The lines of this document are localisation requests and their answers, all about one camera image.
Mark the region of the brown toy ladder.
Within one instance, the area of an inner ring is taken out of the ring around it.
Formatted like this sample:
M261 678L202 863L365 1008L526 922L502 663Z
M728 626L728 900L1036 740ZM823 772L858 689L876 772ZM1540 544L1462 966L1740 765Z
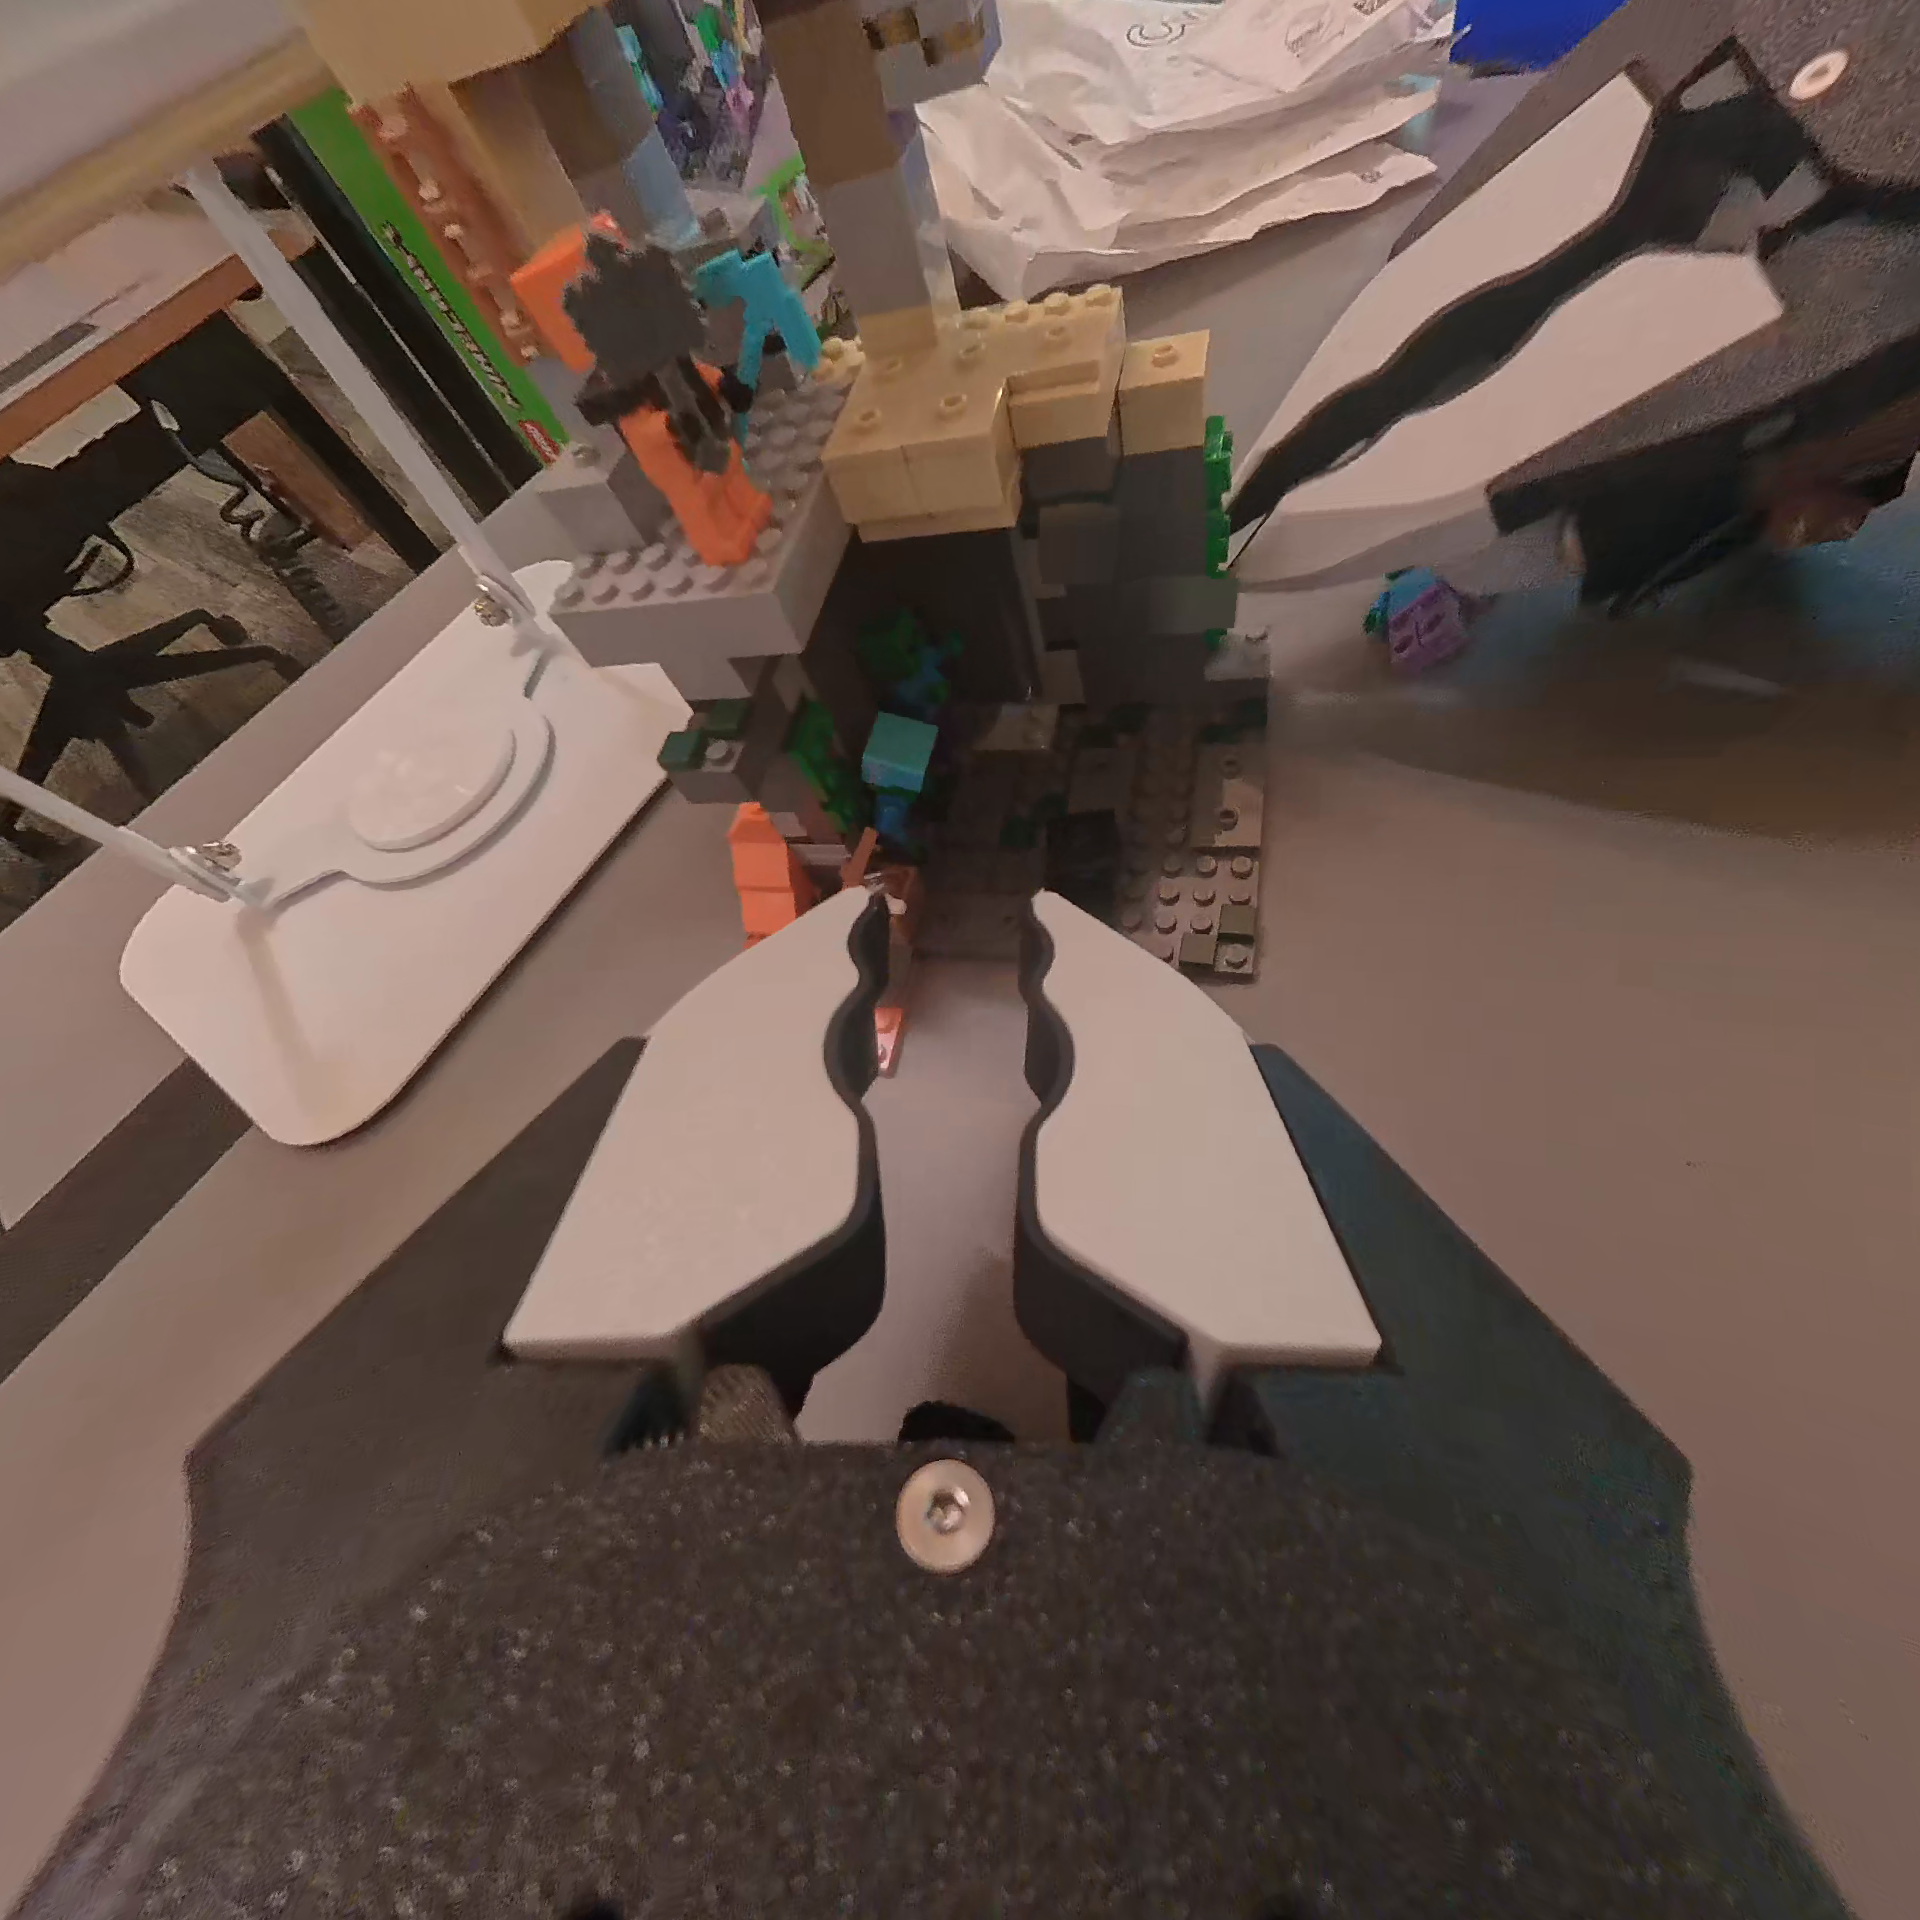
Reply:
M423 226L435 240L442 263L481 306L511 364L540 364L546 337L511 290L511 273L526 263L518 226L466 160L461 136L426 111L423 87L344 103L344 117L365 125L372 153L389 171L396 197L423 217Z

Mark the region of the pile of white plastic bags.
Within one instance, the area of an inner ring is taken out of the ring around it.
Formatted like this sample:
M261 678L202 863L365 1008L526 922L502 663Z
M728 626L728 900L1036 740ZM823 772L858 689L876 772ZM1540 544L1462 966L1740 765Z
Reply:
M924 103L942 247L1004 294L1122 281L1436 179L1450 0L1004 0L973 87Z

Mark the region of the teal toy figure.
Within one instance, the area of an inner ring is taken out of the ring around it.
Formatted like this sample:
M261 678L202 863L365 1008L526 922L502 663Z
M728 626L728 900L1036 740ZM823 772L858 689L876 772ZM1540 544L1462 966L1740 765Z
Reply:
M924 803L927 761L938 761L938 725L896 717L896 710L871 717L858 772L871 787L871 827L896 854L924 854L913 803Z

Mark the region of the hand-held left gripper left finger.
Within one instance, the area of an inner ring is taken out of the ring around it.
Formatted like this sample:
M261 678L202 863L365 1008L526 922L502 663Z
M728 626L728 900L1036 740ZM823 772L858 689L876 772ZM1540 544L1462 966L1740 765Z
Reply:
M830 1368L883 1301L883 900L851 888L695 985L640 1043L511 1361Z

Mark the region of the wooden table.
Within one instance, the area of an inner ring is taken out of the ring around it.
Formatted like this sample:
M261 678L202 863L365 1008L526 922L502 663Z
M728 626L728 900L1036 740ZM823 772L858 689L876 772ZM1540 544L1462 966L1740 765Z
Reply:
M247 445L253 419L275 419L263 450L284 463L261 463L263 477L303 477L299 502L344 502L372 537L426 570L442 544L423 517L378 477L365 445L308 409L275 347L234 322L253 294L253 263L185 182L155 182L142 207L4 273L4 316L49 316L49 331L4 347L0 457L64 463L123 432L142 397L167 409L193 450Z

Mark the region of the grey desk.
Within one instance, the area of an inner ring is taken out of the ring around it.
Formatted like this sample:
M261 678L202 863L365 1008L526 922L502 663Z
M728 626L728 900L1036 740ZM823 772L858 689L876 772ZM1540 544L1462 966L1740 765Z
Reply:
M1730 1688L1854 1913L1909 1913L1909 502L1646 618L1506 600L1391 678L1270 626L1281 1043L1687 1457ZM155 888L4 934L4 1902L185 1573L185 1451L466 1176L737 947L660 799L416 1090L234 1130L119 990Z

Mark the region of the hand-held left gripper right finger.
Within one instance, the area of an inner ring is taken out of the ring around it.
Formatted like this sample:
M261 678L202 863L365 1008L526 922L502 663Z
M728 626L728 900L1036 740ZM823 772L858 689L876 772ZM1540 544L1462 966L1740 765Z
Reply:
M1012 1318L1074 1430L1176 1370L1376 1370L1379 1319L1258 1043L1063 893L1017 917L1023 1090Z

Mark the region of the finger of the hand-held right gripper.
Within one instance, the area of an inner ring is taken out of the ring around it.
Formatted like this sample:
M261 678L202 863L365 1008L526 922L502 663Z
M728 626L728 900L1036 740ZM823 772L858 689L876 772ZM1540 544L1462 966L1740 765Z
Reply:
M1235 463L1244 570L1402 570L1494 537L1494 477L1469 477L1469 432L1391 450L1424 409L1486 381L1555 306L1520 290L1600 226L1646 153L1656 103L1609 71L1348 294L1332 337Z
M1749 254L1638 254L1563 294L1494 380L1299 477L1235 578L1248 591L1325 591L1469 564L1498 537L1494 487L1515 463L1765 331L1780 311Z

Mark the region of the grey toy sword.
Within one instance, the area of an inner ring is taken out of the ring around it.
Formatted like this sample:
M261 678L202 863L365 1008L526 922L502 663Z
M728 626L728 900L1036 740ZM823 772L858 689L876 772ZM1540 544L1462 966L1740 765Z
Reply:
M629 247L617 226L584 226L584 273L558 290L567 322L589 347L579 417L613 432L629 417L663 417L677 457L702 470L728 463L728 381L702 369L702 306L686 294L674 254Z

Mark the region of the cyan toy pickaxe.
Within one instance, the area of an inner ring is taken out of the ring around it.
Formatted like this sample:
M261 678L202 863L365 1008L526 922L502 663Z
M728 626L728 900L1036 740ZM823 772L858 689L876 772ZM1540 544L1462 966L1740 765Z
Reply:
M737 306L737 393L762 393L768 337L813 380L823 369L823 322L802 316L802 294L782 281L779 254L707 254L695 263L695 294L707 311Z

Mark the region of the purple toy figure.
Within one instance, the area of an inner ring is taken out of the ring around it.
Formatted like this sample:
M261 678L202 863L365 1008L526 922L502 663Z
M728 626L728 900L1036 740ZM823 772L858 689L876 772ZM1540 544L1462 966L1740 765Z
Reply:
M1368 602L1368 639L1379 639L1391 670L1418 678L1469 651L1486 600L1453 591L1436 570L1391 570Z

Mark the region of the toy brick cave model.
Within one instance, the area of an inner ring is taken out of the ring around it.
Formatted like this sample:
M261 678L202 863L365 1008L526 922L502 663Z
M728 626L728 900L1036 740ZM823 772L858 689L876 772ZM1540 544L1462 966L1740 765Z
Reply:
M1213 337L1130 337L1106 281L963 306L924 103L987 71L999 9L752 25L858 331L823 337L813 380L768 337L745 397L737 306L702 311L745 477L779 502L721 570L584 419L540 477L567 537L552 626L589 663L660 663L686 701L660 765L686 803L728 803L745 947L831 888L883 893L876 1071L913 952L1017 952L1043 888L1168 966L1258 966L1265 821L1221 787L1221 740L1265 728L1265 663L1235 663ZM924 854L876 844L858 772L876 717L858 626L903 602L964 639L913 803Z

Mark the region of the orange toy minifigure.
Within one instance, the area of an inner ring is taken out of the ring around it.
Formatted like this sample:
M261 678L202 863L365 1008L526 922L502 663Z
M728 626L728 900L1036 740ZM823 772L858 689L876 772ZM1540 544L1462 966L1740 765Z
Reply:
M589 347L584 347L584 331L567 322L558 290L584 273L584 226L589 226L589 221L546 240L546 247L511 273L526 316L531 316L540 337L558 352L558 369L579 380L579 393L584 393L584 380L589 380ZM629 419L613 419L613 435L632 450L640 477L663 492L663 513L677 517L677 535L686 535L686 544L695 544L702 564L721 570L721 564L745 564L745 551L752 551L752 537L762 537L762 522L768 522L779 502L745 477L745 450L737 450L737 445L728 445L728 463L721 463L721 470L702 470L695 457L677 457L663 417L647 417L647 409L629 417Z

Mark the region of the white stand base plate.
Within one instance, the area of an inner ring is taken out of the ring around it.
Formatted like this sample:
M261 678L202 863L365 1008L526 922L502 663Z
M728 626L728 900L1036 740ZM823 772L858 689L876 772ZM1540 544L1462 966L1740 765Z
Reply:
M423 659L222 844L147 844L30 772L4 803L166 876L119 990L275 1134L382 1114L540 922L663 787L686 701L552 626L558 564L511 570L389 393L211 160L185 190L442 517L472 591Z

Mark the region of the blue bin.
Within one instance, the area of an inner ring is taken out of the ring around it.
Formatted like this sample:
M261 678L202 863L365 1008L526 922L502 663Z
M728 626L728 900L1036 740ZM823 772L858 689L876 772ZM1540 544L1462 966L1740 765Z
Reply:
M1453 68L1540 71L1585 40L1585 0L1453 0Z

